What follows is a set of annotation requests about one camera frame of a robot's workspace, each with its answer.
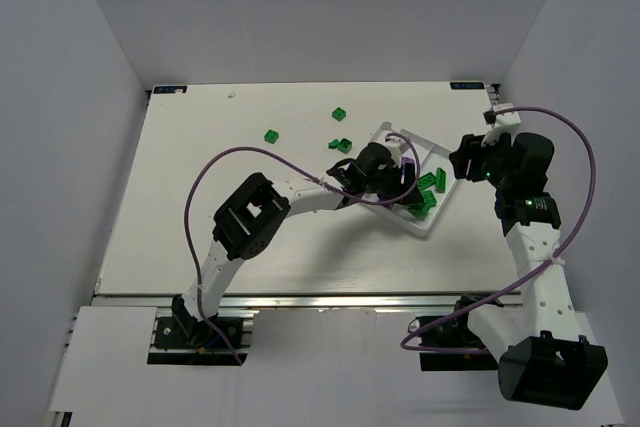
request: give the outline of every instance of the white tray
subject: white tray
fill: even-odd
[[[431,210],[429,210],[429,213],[424,219],[415,217],[407,210],[407,207],[403,205],[394,205],[391,208],[376,205],[365,205],[365,207],[377,212],[394,224],[401,226],[418,237],[426,237],[457,184],[457,179],[453,173],[453,166],[449,161],[449,154],[451,152],[438,144],[434,144],[423,137],[409,132],[408,130],[402,129],[397,131],[391,127],[391,122],[383,122],[378,131],[371,138],[370,142],[378,142],[384,145],[385,137],[390,132],[398,132],[411,140],[413,146],[418,151],[418,157],[420,158],[420,176],[423,176],[428,172],[433,172],[435,175],[438,167],[443,169],[447,174],[447,189],[444,193],[436,192],[435,187],[431,187],[429,189],[435,195],[438,203],[435,207],[432,207]],[[402,146],[402,155],[405,157],[413,157],[411,150],[404,143]],[[371,194],[365,196],[365,198],[368,200],[375,200],[376,196]]]

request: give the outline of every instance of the black label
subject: black label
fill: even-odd
[[[186,85],[157,85],[153,88],[154,94],[184,94],[186,92]]]
[[[484,90],[482,82],[449,82],[451,90]]]

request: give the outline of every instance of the gray backdrop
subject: gray backdrop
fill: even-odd
[[[640,425],[637,346],[640,0],[547,0],[505,79],[508,100],[548,106],[593,143],[598,187],[591,215],[566,254],[576,305],[605,341],[609,373],[629,425]],[[584,204],[588,164],[578,138],[553,119],[525,117],[556,144],[550,190],[564,232]]]
[[[144,114],[95,0],[0,0],[0,422],[40,426]]]
[[[545,0],[98,0],[161,82],[499,82]]]

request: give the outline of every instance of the table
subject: table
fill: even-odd
[[[336,107],[347,111],[337,122]],[[384,121],[454,150],[484,133],[484,90],[448,82],[189,85],[153,94],[96,293],[169,295],[194,269],[182,226],[184,202],[202,166],[229,147],[267,148],[322,175],[344,154],[327,143],[347,137],[353,153]],[[271,145],[267,130],[279,132]],[[251,173],[297,178],[254,153],[222,159],[202,182],[191,226],[206,255],[218,206]],[[247,262],[231,294],[447,293],[493,291],[516,279],[486,183],[459,182],[429,236],[417,239],[363,206],[287,220],[269,248]]]

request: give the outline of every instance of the wall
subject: wall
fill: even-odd
[[[503,87],[515,104],[548,106],[570,116],[593,143],[596,199],[566,255],[567,275],[576,304],[605,342],[616,396],[632,426],[640,425],[639,32],[640,0],[547,0]],[[525,125],[549,134],[556,144],[550,190],[559,199],[567,232],[584,202],[584,149],[553,120],[532,114]]]
[[[545,0],[98,0],[143,85],[501,81]]]
[[[41,425],[144,91],[95,0],[0,0],[0,417]]]

